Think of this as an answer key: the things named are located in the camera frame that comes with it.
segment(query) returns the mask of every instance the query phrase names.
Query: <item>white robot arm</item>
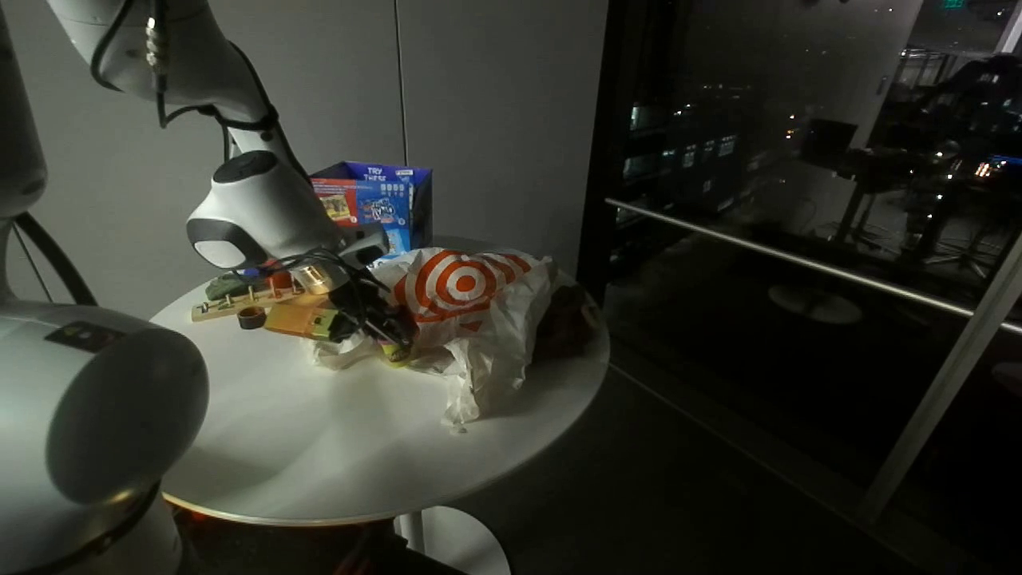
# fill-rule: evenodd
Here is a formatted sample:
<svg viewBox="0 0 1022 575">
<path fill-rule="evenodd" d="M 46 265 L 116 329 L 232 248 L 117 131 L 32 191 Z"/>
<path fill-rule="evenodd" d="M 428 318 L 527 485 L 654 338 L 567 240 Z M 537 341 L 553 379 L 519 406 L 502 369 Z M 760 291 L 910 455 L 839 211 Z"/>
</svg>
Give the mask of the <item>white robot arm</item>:
<svg viewBox="0 0 1022 575">
<path fill-rule="evenodd" d="M 153 497 L 205 419 L 205 363 L 149 321 L 11 297 L 5 237 L 44 161 L 4 9 L 0 147 L 0 570 L 169 575 L 183 547 Z"/>
<path fill-rule="evenodd" d="M 50 0 L 98 84 L 153 99 L 158 117 L 197 109 L 229 159 L 189 216 L 218 267 L 340 265 L 351 241 L 323 213 L 248 60 L 205 0 Z M 208 379 L 197 349 L 97 305 L 26 303 L 5 281 L 5 237 L 44 186 L 44 161 L 0 9 L 0 570 L 157 570 L 178 563 L 158 476 L 192 444 Z"/>
<path fill-rule="evenodd" d="M 192 246 L 218 267 L 337 253 L 246 55 L 205 0 L 50 0 L 98 84 L 157 103 L 158 120 L 205 110 L 229 136 L 229 159 L 189 216 Z"/>
</svg>

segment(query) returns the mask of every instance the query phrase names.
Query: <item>table top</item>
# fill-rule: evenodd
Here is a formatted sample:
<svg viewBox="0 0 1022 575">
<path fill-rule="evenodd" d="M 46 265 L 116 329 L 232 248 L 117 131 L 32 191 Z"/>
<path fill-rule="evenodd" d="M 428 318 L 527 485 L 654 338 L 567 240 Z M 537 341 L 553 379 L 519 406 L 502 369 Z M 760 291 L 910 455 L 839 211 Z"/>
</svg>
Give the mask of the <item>table top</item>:
<svg viewBox="0 0 1022 575">
<path fill-rule="evenodd" d="M 320 366 L 310 338 L 192 321 L 193 288 L 153 316 L 189 336 L 210 378 L 205 426 L 164 476 L 173 504 L 273 526 L 383 519 L 453 500 L 550 447 L 598 397 L 611 338 L 533 362 L 512 403 L 467 430 L 445 426 L 449 379 L 383 356 Z"/>
</svg>

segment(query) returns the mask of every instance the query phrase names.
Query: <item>plastic bag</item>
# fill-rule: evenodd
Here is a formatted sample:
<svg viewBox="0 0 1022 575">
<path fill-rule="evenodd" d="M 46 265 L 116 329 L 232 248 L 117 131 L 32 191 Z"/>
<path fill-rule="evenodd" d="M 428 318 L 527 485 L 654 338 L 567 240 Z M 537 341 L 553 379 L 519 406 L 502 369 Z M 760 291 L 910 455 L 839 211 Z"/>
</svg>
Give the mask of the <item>plastic bag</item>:
<svg viewBox="0 0 1022 575">
<path fill-rule="evenodd" d="M 553 265 L 523 253 L 415 248 L 380 267 L 415 316 L 411 363 L 437 356 L 453 379 L 445 419 L 467 428 L 506 403 L 533 362 L 537 324 L 550 305 Z"/>
</svg>

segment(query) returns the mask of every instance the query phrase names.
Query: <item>cardboard box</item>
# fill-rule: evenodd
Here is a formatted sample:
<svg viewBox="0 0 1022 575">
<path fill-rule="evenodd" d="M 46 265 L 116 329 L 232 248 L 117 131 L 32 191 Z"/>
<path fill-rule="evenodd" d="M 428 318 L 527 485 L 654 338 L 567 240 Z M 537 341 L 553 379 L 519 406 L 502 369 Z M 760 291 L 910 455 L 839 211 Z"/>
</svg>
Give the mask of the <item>cardboard box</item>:
<svg viewBox="0 0 1022 575">
<path fill-rule="evenodd" d="M 386 161 L 334 161 L 314 173 L 324 213 L 346 227 L 380 224 L 388 256 L 424 246 L 430 237 L 430 169 Z"/>
</svg>

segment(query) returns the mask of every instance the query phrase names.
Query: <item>white wall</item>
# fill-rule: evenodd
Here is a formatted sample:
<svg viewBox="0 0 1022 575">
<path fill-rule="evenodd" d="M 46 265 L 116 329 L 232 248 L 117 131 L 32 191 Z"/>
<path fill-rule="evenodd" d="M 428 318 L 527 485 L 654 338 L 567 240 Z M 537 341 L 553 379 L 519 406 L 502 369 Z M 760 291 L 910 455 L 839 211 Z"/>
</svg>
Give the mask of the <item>white wall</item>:
<svg viewBox="0 0 1022 575">
<path fill-rule="evenodd" d="M 398 0 L 435 224 L 576 270 L 606 0 Z"/>
<path fill-rule="evenodd" d="M 46 156 L 37 220 L 106 305 L 149 316 L 210 278 L 186 240 L 219 159 L 208 117 L 157 126 L 98 89 L 44 0 L 0 0 Z M 435 166 L 437 234 L 576 265 L 606 0 L 210 0 L 306 169 Z M 405 110 L 395 45 L 402 45 Z M 11 284 L 36 297 L 23 262 Z"/>
</svg>

